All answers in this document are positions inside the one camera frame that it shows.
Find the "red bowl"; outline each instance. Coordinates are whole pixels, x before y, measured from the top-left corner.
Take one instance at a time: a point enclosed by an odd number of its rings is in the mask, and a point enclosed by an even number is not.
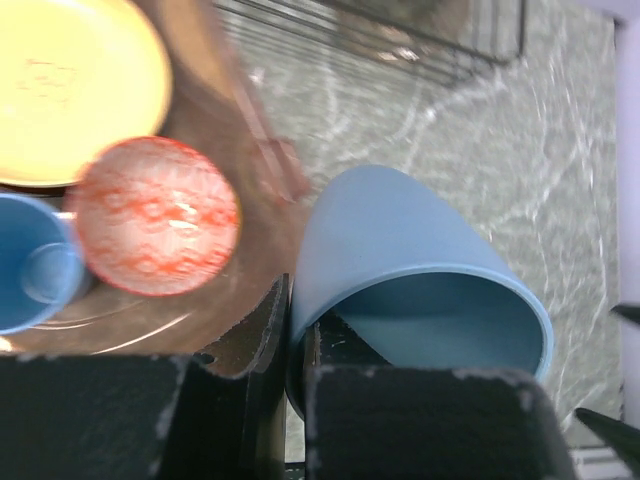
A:
[[[147,296],[193,290],[227,264],[240,206],[196,150],[162,137],[105,150],[68,193],[87,264],[104,282]]]

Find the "black wire rack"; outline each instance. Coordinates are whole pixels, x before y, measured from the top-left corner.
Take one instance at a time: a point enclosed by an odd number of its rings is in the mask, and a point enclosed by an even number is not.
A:
[[[215,3],[231,36],[243,42],[297,54],[305,61],[312,60],[318,48],[329,47],[447,86],[505,66],[525,48],[526,0]],[[422,16],[420,8],[426,12]]]

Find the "gray marble surface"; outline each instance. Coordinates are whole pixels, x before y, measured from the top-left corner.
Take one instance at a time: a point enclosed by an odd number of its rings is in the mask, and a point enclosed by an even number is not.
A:
[[[254,28],[231,21],[236,31]],[[338,62],[331,48],[308,55],[299,44],[284,54],[239,38],[316,193],[351,166],[390,165],[491,241],[552,316],[545,386],[569,443],[595,443],[571,411],[620,408],[619,332],[607,314],[617,290],[612,22],[569,1],[532,1],[525,59],[455,89],[352,57]],[[288,429],[287,458],[299,460],[292,411]]]

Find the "dish rack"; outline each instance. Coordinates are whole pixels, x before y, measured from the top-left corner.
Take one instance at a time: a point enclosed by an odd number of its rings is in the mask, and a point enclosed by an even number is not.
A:
[[[447,5],[455,2],[466,2],[465,18],[453,20],[458,23],[457,31],[447,34],[442,33],[444,29],[439,30],[437,24],[406,21],[394,15],[397,9],[410,8],[406,2],[402,7],[402,0],[218,0],[215,3],[224,12],[225,27],[231,36],[244,42],[268,44],[265,48],[287,55],[293,44],[299,48],[302,39],[307,49],[305,60],[313,59],[315,47],[330,47],[446,86],[469,80],[491,67],[505,66],[523,55],[526,0],[424,0],[423,4],[442,5],[440,8],[444,11],[439,15],[446,18]],[[382,15],[380,8],[386,9],[387,14]],[[460,8],[457,13],[455,10],[451,15],[460,14]],[[263,29],[258,33],[251,28],[251,23]],[[420,48],[409,44],[428,45],[430,52],[420,54]]]

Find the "marble countertop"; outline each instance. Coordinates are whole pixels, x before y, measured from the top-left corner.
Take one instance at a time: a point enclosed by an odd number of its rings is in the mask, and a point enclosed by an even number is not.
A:
[[[607,313],[617,292],[613,22],[540,0],[527,28],[522,61],[455,89],[336,62],[331,48],[309,56],[237,41],[316,193],[354,165],[403,170],[457,208],[538,295],[556,335],[545,386],[581,446],[596,440],[573,421],[575,407],[620,409],[619,330]],[[290,411],[288,460],[303,444]]]

